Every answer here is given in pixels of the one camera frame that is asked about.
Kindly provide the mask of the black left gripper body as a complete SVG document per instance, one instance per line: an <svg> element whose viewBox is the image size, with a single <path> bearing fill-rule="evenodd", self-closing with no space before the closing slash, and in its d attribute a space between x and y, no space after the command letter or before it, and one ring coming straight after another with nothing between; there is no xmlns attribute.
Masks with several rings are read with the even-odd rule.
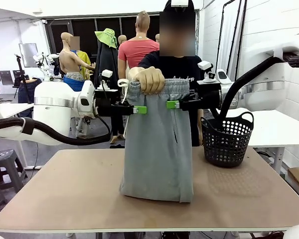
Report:
<svg viewBox="0 0 299 239"><path fill-rule="evenodd" d="M97 98L95 99L97 113L101 117L111 117L119 114L117 107L116 98Z"/></svg>

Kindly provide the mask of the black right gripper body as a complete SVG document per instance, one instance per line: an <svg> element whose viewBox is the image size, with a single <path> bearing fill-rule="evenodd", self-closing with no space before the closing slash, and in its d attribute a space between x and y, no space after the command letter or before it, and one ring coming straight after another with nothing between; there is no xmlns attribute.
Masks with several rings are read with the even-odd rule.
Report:
<svg viewBox="0 0 299 239"><path fill-rule="evenodd" d="M202 109L218 109L221 106L220 83L201 83L197 85L197 93Z"/></svg>

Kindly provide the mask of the person's right hand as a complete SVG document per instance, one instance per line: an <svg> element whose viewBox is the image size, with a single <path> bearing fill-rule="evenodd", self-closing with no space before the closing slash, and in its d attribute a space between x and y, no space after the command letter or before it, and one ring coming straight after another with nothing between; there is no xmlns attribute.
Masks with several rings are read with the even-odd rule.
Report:
<svg viewBox="0 0 299 239"><path fill-rule="evenodd" d="M149 68L133 67L128 72L128 80L138 81L144 94L158 94L162 91L165 78L160 69L153 66Z"/></svg>

